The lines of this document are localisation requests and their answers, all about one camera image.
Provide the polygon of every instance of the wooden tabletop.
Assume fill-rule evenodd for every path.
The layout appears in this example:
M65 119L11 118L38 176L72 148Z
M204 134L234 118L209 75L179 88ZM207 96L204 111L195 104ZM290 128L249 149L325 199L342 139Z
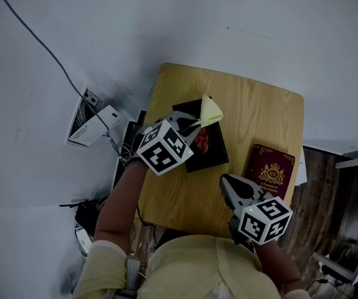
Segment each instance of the wooden tabletop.
M186 172L185 165L157 176L147 172L139 206L146 222L192 234L229 237L232 211L219 187L225 173L244 175L251 147L266 145L289 153L298 165L304 100L296 93L262 82L211 70L163 64L145 125L172 112L172 105L211 96L223 112L219 122L229 163ZM284 199L290 204L297 177L294 167Z

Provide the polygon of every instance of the yellow napkin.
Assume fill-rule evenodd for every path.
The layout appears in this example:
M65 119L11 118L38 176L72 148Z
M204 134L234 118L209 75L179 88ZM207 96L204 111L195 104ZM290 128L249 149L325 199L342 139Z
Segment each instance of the yellow napkin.
M191 126L200 124L201 127L206 127L222 120L222 118L223 113L219 106L207 95L204 94L203 100L201 101L200 119L197 122L193 123Z

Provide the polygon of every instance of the white wall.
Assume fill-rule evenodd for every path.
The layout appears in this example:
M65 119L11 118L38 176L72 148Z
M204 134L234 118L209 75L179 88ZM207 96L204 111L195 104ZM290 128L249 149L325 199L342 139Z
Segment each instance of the white wall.
M92 80L146 105L163 62L219 70L301 94L306 143L358 147L358 0L11 2Z
M74 216L58 206L0 209L0 298L69 298L84 260Z
M358 0L9 1L81 89L89 83L133 117L147 107L159 66L173 62L297 92L305 99L307 145L358 149ZM0 0L0 217L36 222L35 210L45 207L73 227L71 217L50 207L110 186L116 159L108 142L89 151L63 144L77 101L54 61ZM61 249L72 236L42 223L58 247L39 256L64 262ZM18 257L37 253L36 241L26 242L12 243ZM0 261L10 280L0 282L0 298L39 265L25 262L15 272L16 264ZM47 266L45 287L55 272ZM13 295L32 298L16 289Z

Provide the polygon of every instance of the wooden floor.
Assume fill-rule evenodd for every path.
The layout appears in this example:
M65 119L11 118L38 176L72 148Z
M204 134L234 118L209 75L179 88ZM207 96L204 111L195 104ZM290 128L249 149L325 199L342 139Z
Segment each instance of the wooden floor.
M335 259L350 240L358 241L358 167L336 169L336 156L307 148L304 153L307 183L296 186L294 190L293 218L279 245L294 260L305 287L308 287L320 278L329 279L332 283L336 281L319 272L319 264L312 258L314 251L329 254L331 259ZM140 247L134 252L140 254L143 269L146 269L154 247L152 228L137 230ZM163 227L157 227L158 239L163 231ZM339 288L352 295L353 287L350 285ZM329 284L315 282L308 292L312 298L323 295L324 298L345 298Z

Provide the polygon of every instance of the cable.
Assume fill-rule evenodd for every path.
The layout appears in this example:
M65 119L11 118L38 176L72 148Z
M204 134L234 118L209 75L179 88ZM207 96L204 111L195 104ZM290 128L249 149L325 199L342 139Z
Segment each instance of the cable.
M6 6L10 9L10 11L14 14L14 16L18 19L18 21L28 30L28 32L35 38L36 41L38 41L38 43L43 46L43 48L48 51L48 53L52 56L52 58L57 62L57 64L59 65L59 67L61 68L61 70L63 71L63 73L65 74L65 76L67 77L67 80L69 81L69 83L71 84L72 88L75 90L75 92L81 97L81 99L83 101L85 101L85 103L87 104L87 106L90 108L90 110L94 113L95 116L97 116L97 118L103 123L103 125L105 126L105 128L107 129L107 137L109 138L113 149L115 150L115 152L117 152L118 156L120 157L120 153L118 151L117 145L115 144L114 140L111 138L110 136L110 129L107 126L107 124L104 123L104 121L101 119L101 117L99 117L99 114L97 114L97 112L92 108L91 104L87 103L87 101L85 100L84 96L82 94L80 94L80 92L78 91L78 89L75 87L74 83L72 83L71 78L69 77L67 71L65 70L64 66L61 64L61 62L59 61L59 59L54 55L54 53L45 45L45 43L43 43L42 40L40 40L40 38L38 38L38 36L34 33L34 31L31 30L31 28L21 19L21 17L17 14L17 12L12 8L12 6L10 5L10 3L7 0L3 0L3 2L6 4Z
M110 192L106 192L102 197L100 197L99 201L97 201L97 205L96 205L97 211L101 210L101 208L104 205L104 203L106 202L107 198L101 203L101 205L99 205L99 202L108 194L110 194Z
M352 298L351 296L347 295L346 293L342 292L341 290L339 290L335 285L333 285L330 281L328 281L327 279L318 279L318 280L314 280L313 282L311 282L311 284L308 286L308 288L306 288L306 291L308 291L308 289L315 283L315 282L319 282L319 283L330 283L335 289L337 289L339 292L341 292L344 296L348 297L348 298Z
M333 297L332 297L332 299L337 295L337 293L336 293L336 291L337 291L337 289L335 289L335 288L332 288L332 289L330 289L328 292L326 292L322 297L320 297L319 299L323 299L324 297L326 297L330 292L332 292L332 291L334 291L334 294L333 294Z
M157 236L156 236L156 230L157 227L154 224L147 224L143 221L142 217L140 216L140 209L139 209L139 205L137 205L137 215L139 216L140 221L142 222L142 225L147 227L147 226L152 226L153 227L153 239L154 239L154 243L157 246L158 245L158 240L157 240Z
M132 243L136 239L136 227L134 223L132 223L132 228L130 229L130 236L130 242Z
M141 272L137 272L139 275L141 275L141 276L143 276L143 278L144 279L147 279L147 277L144 275L144 274L142 274Z
M117 149L119 146L121 146L120 160L123 164L123 167L126 168L130 158L132 157L131 148L130 148L129 144L126 144L126 143L118 144Z

